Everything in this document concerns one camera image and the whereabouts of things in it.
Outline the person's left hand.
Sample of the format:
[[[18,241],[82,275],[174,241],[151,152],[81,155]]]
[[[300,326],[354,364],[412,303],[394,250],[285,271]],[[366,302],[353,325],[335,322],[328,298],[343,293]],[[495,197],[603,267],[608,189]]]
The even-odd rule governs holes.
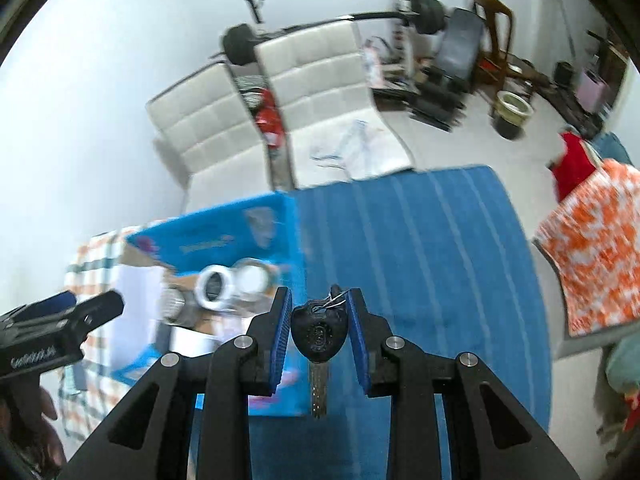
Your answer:
[[[1,385],[1,432],[40,474],[57,474],[67,463],[52,422],[54,402],[38,375],[24,375]]]

